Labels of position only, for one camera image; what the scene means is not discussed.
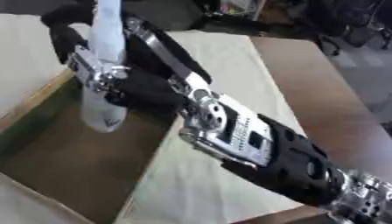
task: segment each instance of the circular hole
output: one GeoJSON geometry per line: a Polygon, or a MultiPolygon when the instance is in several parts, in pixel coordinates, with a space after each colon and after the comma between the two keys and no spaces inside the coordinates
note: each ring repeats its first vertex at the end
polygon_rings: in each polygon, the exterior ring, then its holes
{"type": "Polygon", "coordinates": [[[289,129],[287,129],[284,132],[284,135],[286,136],[287,140],[289,140],[291,142],[294,141],[294,133],[292,131],[290,131],[289,129]]]}
{"type": "Polygon", "coordinates": [[[285,169],[281,169],[278,173],[278,177],[281,179],[285,179],[287,176],[289,176],[289,173],[285,169]]]}
{"type": "Polygon", "coordinates": [[[309,176],[314,176],[314,174],[316,173],[316,167],[315,164],[311,162],[308,163],[308,165],[306,166],[306,170],[308,172],[309,176]]]}

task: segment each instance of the black glove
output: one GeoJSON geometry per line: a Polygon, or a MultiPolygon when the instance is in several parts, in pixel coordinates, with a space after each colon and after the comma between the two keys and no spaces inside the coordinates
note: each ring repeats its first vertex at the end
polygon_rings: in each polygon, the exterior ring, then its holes
{"type": "MultiPolygon", "coordinates": [[[[66,63],[68,55],[74,51],[76,45],[88,47],[87,41],[69,25],[74,23],[91,25],[92,10],[91,4],[74,3],[42,16],[41,21],[50,28],[52,44],[62,64],[66,63]]],[[[122,13],[123,21],[128,17],[134,15],[122,13]]],[[[206,81],[211,82],[204,69],[177,42],[152,24],[146,22],[144,25],[148,25],[181,62],[202,75],[206,81]]],[[[127,79],[115,80],[115,89],[119,91],[108,93],[107,100],[115,105],[146,110],[157,108],[171,110],[183,105],[184,98],[174,93],[166,80],[172,76],[173,71],[160,61],[145,43],[140,42],[136,37],[126,39],[125,66],[132,69],[127,79]]]]}

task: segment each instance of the robotic arm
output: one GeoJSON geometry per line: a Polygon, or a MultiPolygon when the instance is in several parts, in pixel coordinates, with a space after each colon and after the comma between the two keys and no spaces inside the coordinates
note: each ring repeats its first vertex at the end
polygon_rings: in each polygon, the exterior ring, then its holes
{"type": "Polygon", "coordinates": [[[257,186],[326,209],[338,223],[392,223],[392,185],[366,173],[338,169],[309,139],[211,90],[210,76],[163,31],[125,12],[122,20],[129,53],[125,66],[98,60],[82,38],[69,38],[71,31],[58,34],[71,43],[62,43],[68,47],[58,55],[66,55],[84,86],[107,92],[106,99],[115,105],[126,105],[129,97],[116,73],[142,68],[161,75],[184,98],[180,137],[219,159],[223,168],[257,186]]]}

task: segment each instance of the wooden board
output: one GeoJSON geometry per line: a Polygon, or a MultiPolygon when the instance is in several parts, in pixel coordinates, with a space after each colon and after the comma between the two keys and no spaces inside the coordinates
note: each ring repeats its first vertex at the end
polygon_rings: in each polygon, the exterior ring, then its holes
{"type": "Polygon", "coordinates": [[[137,112],[115,133],[80,116],[80,87],[66,70],[3,117],[0,172],[95,223],[111,223],[170,127],[137,112]]]}

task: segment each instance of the gray carpet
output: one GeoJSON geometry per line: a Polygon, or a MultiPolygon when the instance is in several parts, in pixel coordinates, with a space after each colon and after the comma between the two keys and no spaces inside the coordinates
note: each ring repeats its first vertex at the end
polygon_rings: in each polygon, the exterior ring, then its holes
{"type": "Polygon", "coordinates": [[[342,54],[329,57],[343,78],[380,123],[392,121],[392,50],[382,50],[379,37],[362,48],[343,41],[342,54]]]}

